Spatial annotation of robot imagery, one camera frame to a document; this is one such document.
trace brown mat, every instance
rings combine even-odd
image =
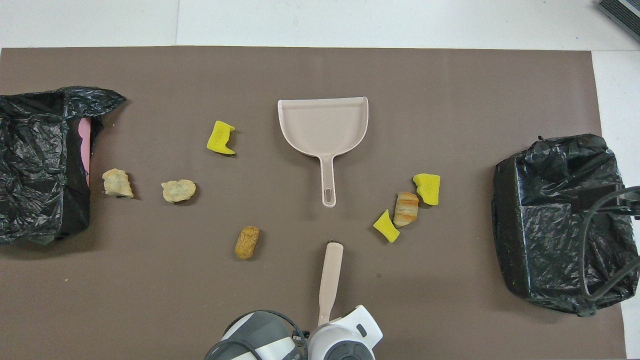
[[[379,359],[625,357],[620,307],[578,318],[506,289],[493,249],[493,166],[545,137],[600,134],[586,52],[146,47],[3,49],[0,93],[110,88],[130,101],[97,139],[92,223],[46,248],[0,249],[0,358],[201,359],[236,316],[273,309],[312,329],[327,240],[344,244],[333,315],[364,304]],[[364,141],[335,162],[323,208],[317,160],[284,140],[279,99],[367,96]],[[215,120],[230,158],[205,148]],[[131,175],[136,200],[102,191]],[[371,224],[442,176],[394,244]],[[191,179],[171,205],[161,181]],[[256,255],[233,253],[246,225]]]

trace trash bag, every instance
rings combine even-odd
[[[591,134],[540,138],[496,165],[493,236],[507,288],[535,305],[578,316],[632,297],[637,268],[597,299],[585,295],[580,283],[579,228],[586,210],[623,187],[614,153]],[[631,220],[624,215],[629,208],[616,200],[585,223],[583,288],[589,291],[606,288],[625,264],[638,261]]]
[[[0,95],[0,244],[45,245],[87,228],[88,169],[78,127],[90,120],[94,139],[101,116],[125,100],[82,86]]]

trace black cable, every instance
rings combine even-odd
[[[605,204],[607,201],[615,199],[620,195],[624,195],[626,193],[632,192],[640,192],[640,186],[631,186],[630,188],[625,188],[622,190],[618,190],[616,192],[608,193],[604,195],[598,201],[596,201],[586,212],[582,223],[580,224],[580,231],[578,232],[578,239],[580,240],[580,288],[582,290],[582,294],[584,298],[589,301],[598,300],[604,294],[607,293],[618,281],[620,281],[624,276],[630,273],[635,267],[640,266],[640,258],[637,258],[625,266],[622,269],[618,270],[613,276],[604,283],[596,292],[591,294],[589,289],[587,288],[587,280],[584,275],[584,257],[587,248],[587,229],[589,228],[589,224],[591,223],[591,218],[593,215]]]
[[[304,354],[302,355],[302,359],[301,360],[307,360],[307,353],[308,353],[308,344],[307,344],[307,338],[305,337],[304,332],[302,332],[302,330],[300,330],[300,328],[296,325],[296,323],[293,322],[293,320],[291,320],[287,315],[284,315],[282,313],[279,313],[278,311],[273,311],[273,310],[254,310],[254,311],[250,311],[248,313],[242,314],[240,316],[238,316],[234,321],[232,321],[229,326],[227,326],[227,328],[225,329],[225,332],[223,332],[223,335],[227,333],[227,331],[229,331],[229,329],[231,329],[231,327],[233,325],[235,325],[238,321],[240,321],[240,319],[244,318],[245,316],[249,315],[249,314],[253,314],[256,313],[258,311],[263,311],[265,313],[269,313],[269,314],[274,314],[278,317],[280,317],[281,319],[285,320],[286,322],[289,323],[289,325],[291,325],[293,327],[293,329],[296,331],[296,333],[298,334],[298,337],[300,338],[300,342],[302,343],[302,349],[304,350]],[[221,342],[215,344],[207,353],[207,357],[209,357],[211,355],[212,351],[215,351],[216,347],[220,344],[223,343],[224,341],[227,341],[229,339],[226,340],[222,340]],[[251,347],[251,345],[247,344],[246,342],[242,341],[241,342],[242,345],[247,348],[249,351],[251,351],[252,355],[256,357],[257,360],[262,360],[260,358],[260,356],[254,351],[254,349]]]
[[[260,355],[255,351],[255,349],[250,344],[248,344],[246,341],[237,340],[237,339],[224,339],[219,341],[217,344],[213,345],[213,347],[209,349],[209,351],[207,352],[207,355],[204,357],[204,360],[209,360],[209,356],[212,356],[217,349],[219,349],[223,345],[228,345],[228,344],[241,345],[242,347],[247,349],[251,353],[251,355],[253,355],[256,358],[256,360],[262,360]]]

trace dustpan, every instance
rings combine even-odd
[[[333,159],[356,147],[369,123],[366,97],[280,100],[280,128],[294,149],[320,159],[322,202],[335,206]]]

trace white table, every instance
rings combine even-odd
[[[0,0],[0,49],[154,45],[589,50],[602,134],[640,184],[640,42],[592,0]],[[639,358],[640,297],[622,313]]]

